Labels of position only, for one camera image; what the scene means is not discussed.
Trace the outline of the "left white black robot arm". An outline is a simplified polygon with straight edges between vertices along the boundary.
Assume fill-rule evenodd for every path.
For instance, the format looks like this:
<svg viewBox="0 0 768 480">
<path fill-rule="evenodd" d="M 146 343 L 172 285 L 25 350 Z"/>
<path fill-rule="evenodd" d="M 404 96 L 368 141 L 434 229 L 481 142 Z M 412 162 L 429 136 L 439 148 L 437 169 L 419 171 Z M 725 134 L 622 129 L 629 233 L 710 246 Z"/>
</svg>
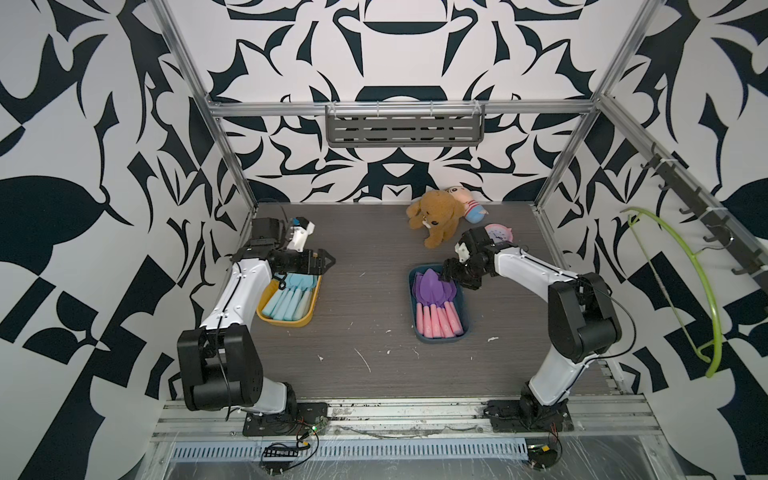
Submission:
<svg viewBox="0 0 768 480">
<path fill-rule="evenodd" d="M 306 248 L 314 229 L 304 217 L 252 221 L 250 238 L 233 255 L 213 311 L 177 341 L 188 410 L 297 416 L 293 388 L 265 376 L 250 327 L 261 317 L 288 323 L 310 319 L 320 277 L 335 263 L 325 250 Z"/>
</svg>

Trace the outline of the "yellow plastic storage box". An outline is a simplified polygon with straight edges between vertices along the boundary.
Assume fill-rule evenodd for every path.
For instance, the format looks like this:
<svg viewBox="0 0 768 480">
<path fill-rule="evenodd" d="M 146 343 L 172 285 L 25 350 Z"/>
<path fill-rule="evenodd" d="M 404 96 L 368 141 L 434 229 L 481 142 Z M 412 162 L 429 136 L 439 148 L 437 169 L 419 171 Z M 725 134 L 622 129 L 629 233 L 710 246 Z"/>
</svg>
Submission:
<svg viewBox="0 0 768 480">
<path fill-rule="evenodd" d="M 264 290 L 256 316 L 271 325 L 302 328 L 310 323 L 319 297 L 321 276 L 275 275 Z"/>
</svg>

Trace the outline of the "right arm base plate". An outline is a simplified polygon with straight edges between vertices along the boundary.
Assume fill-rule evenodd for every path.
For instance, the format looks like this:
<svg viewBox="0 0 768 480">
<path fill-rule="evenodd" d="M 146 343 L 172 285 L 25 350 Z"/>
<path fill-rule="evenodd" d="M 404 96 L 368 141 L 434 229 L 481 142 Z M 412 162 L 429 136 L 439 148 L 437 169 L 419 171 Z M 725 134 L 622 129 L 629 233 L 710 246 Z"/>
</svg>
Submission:
<svg viewBox="0 0 768 480">
<path fill-rule="evenodd" d="M 572 431 L 572 418 L 562 400 L 551 406 L 542 405 L 526 384 L 517 400 L 489 400 L 483 410 L 495 433 Z"/>
</svg>

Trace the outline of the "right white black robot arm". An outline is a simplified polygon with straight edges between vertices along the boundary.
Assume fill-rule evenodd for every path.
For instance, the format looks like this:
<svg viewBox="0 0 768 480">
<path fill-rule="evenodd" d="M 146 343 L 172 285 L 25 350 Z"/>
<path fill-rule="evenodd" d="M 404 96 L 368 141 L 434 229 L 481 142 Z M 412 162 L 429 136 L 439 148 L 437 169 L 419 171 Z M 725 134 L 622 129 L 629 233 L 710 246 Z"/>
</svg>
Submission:
<svg viewBox="0 0 768 480">
<path fill-rule="evenodd" d="M 462 234 L 442 277 L 477 290 L 486 276 L 502 277 L 547 303 L 551 347 L 527 382 L 520 406 L 532 412 L 562 406 L 589 365 L 622 338 L 614 303 L 603 278 L 551 265 L 509 241 L 494 240 L 484 227 Z"/>
</svg>

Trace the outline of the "light blue shovel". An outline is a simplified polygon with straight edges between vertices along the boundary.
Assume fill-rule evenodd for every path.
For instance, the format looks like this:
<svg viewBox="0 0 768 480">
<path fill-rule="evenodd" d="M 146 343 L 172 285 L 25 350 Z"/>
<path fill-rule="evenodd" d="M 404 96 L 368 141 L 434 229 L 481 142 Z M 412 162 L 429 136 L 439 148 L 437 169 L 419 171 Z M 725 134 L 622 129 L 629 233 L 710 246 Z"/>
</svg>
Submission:
<svg viewBox="0 0 768 480">
<path fill-rule="evenodd" d="M 273 281 L 275 289 L 266 295 L 260 314 L 273 322 L 298 322 L 308 315 L 318 276 L 287 274 Z"/>
</svg>

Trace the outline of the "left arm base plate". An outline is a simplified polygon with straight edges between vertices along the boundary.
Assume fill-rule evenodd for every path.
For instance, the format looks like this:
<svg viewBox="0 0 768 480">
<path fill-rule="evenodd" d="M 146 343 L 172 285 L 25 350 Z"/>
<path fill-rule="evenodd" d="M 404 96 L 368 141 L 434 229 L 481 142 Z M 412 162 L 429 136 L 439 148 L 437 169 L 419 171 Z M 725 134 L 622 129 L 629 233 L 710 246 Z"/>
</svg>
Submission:
<svg viewBox="0 0 768 480">
<path fill-rule="evenodd" d="M 329 405 L 326 402 L 299 402 L 279 414 L 248 412 L 242 435 L 245 437 L 290 436 L 302 429 L 324 428 Z"/>
</svg>

